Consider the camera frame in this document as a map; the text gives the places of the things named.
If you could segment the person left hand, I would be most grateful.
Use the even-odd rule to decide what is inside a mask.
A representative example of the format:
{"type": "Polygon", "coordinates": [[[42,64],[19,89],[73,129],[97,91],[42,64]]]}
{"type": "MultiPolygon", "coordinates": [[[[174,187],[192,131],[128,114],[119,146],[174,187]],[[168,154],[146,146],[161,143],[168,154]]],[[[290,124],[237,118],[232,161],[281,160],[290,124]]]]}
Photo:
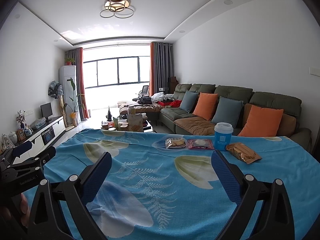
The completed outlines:
{"type": "MultiPolygon", "coordinates": [[[[23,214],[23,216],[21,217],[21,224],[24,227],[28,228],[29,227],[30,209],[29,209],[27,198],[25,197],[25,195],[23,193],[21,194],[20,210],[21,210],[21,213],[23,214]]],[[[11,219],[11,213],[7,208],[5,208],[2,211],[2,215],[4,216],[4,218],[6,220],[11,219]]]]}

